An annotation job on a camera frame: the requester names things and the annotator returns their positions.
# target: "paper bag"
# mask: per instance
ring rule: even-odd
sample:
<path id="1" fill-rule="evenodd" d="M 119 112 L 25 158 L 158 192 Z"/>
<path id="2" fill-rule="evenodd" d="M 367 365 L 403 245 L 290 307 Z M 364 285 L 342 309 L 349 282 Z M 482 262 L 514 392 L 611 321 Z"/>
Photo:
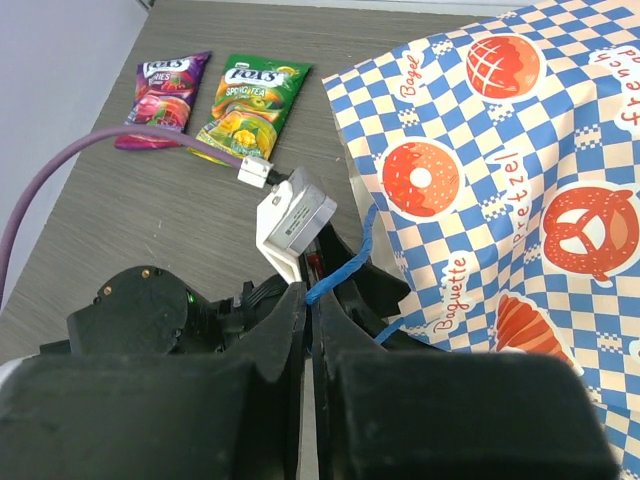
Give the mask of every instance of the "paper bag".
<path id="1" fill-rule="evenodd" d="M 552 1 L 324 80 L 412 292 L 405 331 L 580 375 L 640 474 L 640 5 Z"/>

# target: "green candy bag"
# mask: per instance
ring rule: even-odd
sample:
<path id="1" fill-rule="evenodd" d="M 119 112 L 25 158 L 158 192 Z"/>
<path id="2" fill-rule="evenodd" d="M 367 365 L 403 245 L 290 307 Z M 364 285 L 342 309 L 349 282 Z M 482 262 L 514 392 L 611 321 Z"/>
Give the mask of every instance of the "green candy bag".
<path id="1" fill-rule="evenodd" d="M 268 160 L 310 68 L 307 63 L 231 55 L 209 122 L 196 139 L 238 158 L 251 155 Z M 189 151 L 224 165 L 202 152 Z"/>

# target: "blue checkered pattern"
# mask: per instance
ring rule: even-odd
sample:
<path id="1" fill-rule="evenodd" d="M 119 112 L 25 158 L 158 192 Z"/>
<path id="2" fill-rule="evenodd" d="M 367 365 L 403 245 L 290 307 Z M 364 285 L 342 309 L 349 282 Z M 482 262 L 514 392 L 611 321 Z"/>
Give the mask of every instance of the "blue checkered pattern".
<path id="1" fill-rule="evenodd" d="M 540 49 L 547 75 L 535 96 L 499 104 L 472 91 L 467 51 L 492 34 L 524 36 Z M 640 264 L 619 272 L 610 288 L 553 271 L 542 258 L 540 223 L 545 206 L 565 185 L 638 183 L 640 140 L 603 113 L 619 100 L 620 83 L 606 69 L 585 66 L 595 50 L 640 48 L 639 38 L 640 17 L 620 1 L 549 1 L 416 40 L 325 79 L 358 170 L 380 210 L 390 212 L 385 227 L 413 290 L 400 305 L 405 330 L 446 350 L 492 350 L 500 292 L 534 301 L 581 365 L 612 446 L 619 449 L 623 475 L 628 474 L 623 478 L 640 474 L 640 363 L 630 354 L 640 338 L 640 301 L 630 294 Z M 394 95 L 407 50 L 424 55 L 425 96 L 414 103 Z M 377 180 L 385 149 L 408 136 L 446 145 L 463 166 L 464 201 L 439 222 L 416 223 L 391 210 Z M 486 162 L 503 149 L 521 153 L 533 194 L 527 236 L 515 248 L 509 243 L 514 207 L 503 201 L 499 167 Z M 427 325 L 442 313 L 443 268 L 451 252 L 460 250 L 477 260 L 466 287 L 476 306 L 457 330 L 429 337 Z"/>

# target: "candy wrapper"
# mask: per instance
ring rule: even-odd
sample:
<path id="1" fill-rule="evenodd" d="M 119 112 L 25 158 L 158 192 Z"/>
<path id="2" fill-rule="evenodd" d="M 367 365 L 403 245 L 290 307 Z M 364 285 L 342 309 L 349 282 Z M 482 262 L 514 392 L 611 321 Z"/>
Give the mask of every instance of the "candy wrapper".
<path id="1" fill-rule="evenodd" d="M 183 132 L 210 56 L 211 52 L 203 52 L 138 65 L 135 101 L 125 125 L 157 125 Z M 123 150 L 143 150 L 179 144 L 157 137 L 124 135 L 116 139 L 115 146 Z"/>
<path id="2" fill-rule="evenodd" d="M 196 138 L 238 158 L 268 160 L 311 65 L 231 55 L 220 80 L 209 123 Z M 197 150 L 196 155 L 222 163 Z"/>
<path id="3" fill-rule="evenodd" d="M 639 13 L 546 2 L 324 80 L 412 289 L 404 330 L 566 362 L 636 479 Z"/>

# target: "gray table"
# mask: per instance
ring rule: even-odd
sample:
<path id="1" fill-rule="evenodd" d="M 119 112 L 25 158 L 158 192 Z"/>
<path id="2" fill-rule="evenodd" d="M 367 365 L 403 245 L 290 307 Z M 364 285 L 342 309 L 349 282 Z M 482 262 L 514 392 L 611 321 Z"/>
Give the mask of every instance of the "gray table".
<path id="1" fill-rule="evenodd" d="M 305 165 L 338 203 L 334 225 L 353 247 L 361 225 L 344 149 L 321 79 L 473 17 L 230 3 L 157 2 L 95 128 L 121 124 L 136 65 L 213 50 L 188 133 L 206 122 L 231 53 L 313 63 L 272 156 L 281 171 Z M 104 141 L 79 158 L 0 317 L 0 363 L 65 338 L 65 319 L 117 272 L 171 270 L 210 299 L 274 272 L 254 245 L 255 208 L 266 195 L 231 169 L 183 149 L 122 152 Z"/>

